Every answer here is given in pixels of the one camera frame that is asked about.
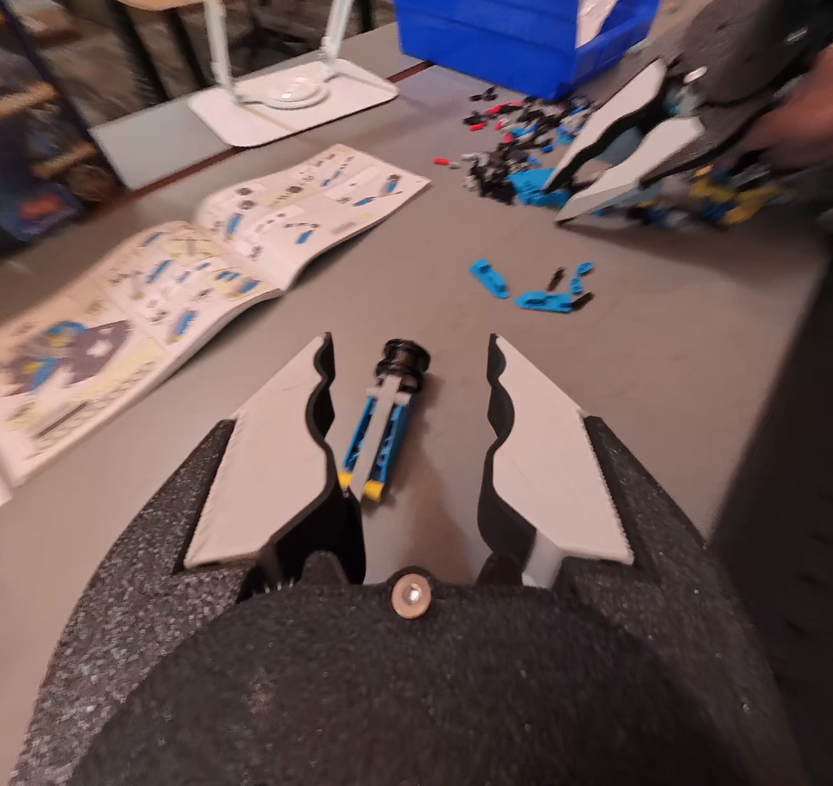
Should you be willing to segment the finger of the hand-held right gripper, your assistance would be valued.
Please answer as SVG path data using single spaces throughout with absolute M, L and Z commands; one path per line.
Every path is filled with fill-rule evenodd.
M 661 111 L 668 80 L 667 63 L 656 59 L 599 106 L 553 168 L 541 191 L 551 193 L 564 187 L 581 166 L 601 155 L 620 135 Z
M 558 212 L 556 223 L 570 222 L 619 202 L 643 188 L 642 181 L 674 154 L 705 134 L 696 116 L 668 118 L 656 125 L 640 145 L 593 184 L 572 195 Z

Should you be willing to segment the dark blue toy box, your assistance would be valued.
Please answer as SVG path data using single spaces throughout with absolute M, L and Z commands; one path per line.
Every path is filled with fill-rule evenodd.
M 43 56 L 1 0 L 1 255 L 18 253 L 120 196 L 124 185 Z

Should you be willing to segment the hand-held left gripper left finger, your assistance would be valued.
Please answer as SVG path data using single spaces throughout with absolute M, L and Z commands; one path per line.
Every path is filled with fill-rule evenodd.
M 185 569 L 249 564 L 276 586 L 299 580 L 312 553 L 330 552 L 348 582 L 364 582 L 361 513 L 327 442 L 335 376 L 331 334 L 322 333 L 234 414 Z

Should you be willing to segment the black wheel blue beam assembly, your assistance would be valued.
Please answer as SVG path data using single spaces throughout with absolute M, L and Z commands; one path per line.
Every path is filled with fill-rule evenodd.
M 342 491 L 358 505 L 382 499 L 430 364 L 430 354 L 415 341 L 384 345 L 338 475 Z

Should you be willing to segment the person's right hand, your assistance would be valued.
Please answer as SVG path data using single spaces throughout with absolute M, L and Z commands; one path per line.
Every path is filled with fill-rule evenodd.
M 765 114 L 737 145 L 759 152 L 780 170 L 800 170 L 832 160 L 832 47 L 776 109 Z

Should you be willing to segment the open instruction booklet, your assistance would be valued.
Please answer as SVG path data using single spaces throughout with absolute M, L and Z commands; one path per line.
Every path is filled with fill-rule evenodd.
M 2 481 L 14 489 L 178 371 L 327 251 L 431 180 L 346 145 L 132 235 L 2 326 Z

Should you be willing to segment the blue plastic bin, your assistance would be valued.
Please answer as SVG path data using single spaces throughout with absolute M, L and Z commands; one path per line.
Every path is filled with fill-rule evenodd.
M 401 51 L 506 89 L 554 99 L 618 64 L 661 0 L 618 0 L 577 44 L 580 0 L 393 0 Z

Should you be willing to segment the pile of small building pieces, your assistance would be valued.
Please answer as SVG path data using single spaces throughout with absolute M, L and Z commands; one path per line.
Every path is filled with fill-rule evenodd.
M 576 100 L 569 104 L 573 107 L 569 114 L 576 127 L 568 127 L 568 117 L 541 116 L 530 121 L 507 134 L 508 142 L 494 152 L 475 158 L 467 183 L 477 187 L 482 197 L 509 205 L 517 201 L 552 208 L 558 214 L 572 195 L 625 160 L 656 125 L 668 119 L 661 118 L 650 130 L 645 129 L 649 119 L 629 129 L 601 155 L 581 166 L 564 187 L 543 193 L 542 186 L 553 168 L 595 112 L 591 106 L 578 107 Z M 789 195 L 782 181 L 755 158 L 738 162 L 727 170 L 709 164 L 658 181 L 652 181 L 650 173 L 642 184 L 641 190 L 609 207 L 557 224 L 597 217 L 661 229 L 675 229 L 691 222 L 723 229 L 744 223 L 770 204 L 783 203 Z

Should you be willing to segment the white folding stand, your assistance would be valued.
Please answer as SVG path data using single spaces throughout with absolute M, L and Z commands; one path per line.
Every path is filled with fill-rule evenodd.
M 224 0 L 200 1 L 214 85 L 187 105 L 229 147 L 266 145 L 398 96 L 390 81 L 340 58 L 354 0 L 332 0 L 317 59 L 248 79 L 232 75 Z

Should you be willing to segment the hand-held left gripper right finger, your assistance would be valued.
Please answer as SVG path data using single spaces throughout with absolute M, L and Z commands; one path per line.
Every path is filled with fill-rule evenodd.
M 489 338 L 477 525 L 521 584 L 551 588 L 568 558 L 630 567 L 635 556 L 591 442 L 587 414 L 509 340 Z

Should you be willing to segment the person's dark grey jacket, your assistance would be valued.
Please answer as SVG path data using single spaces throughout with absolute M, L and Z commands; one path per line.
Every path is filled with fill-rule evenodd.
M 832 269 L 712 536 L 760 638 L 811 784 L 832 784 Z

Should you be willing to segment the blue angled panel piece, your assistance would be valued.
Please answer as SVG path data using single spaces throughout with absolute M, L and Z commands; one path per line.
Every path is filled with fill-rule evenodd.
M 570 293 L 548 293 L 529 291 L 514 298 L 515 305 L 520 309 L 569 313 L 574 310 L 574 299 Z
M 505 279 L 495 271 L 488 260 L 475 260 L 474 264 L 469 268 L 469 273 L 494 298 L 509 299 L 510 292 L 506 286 Z

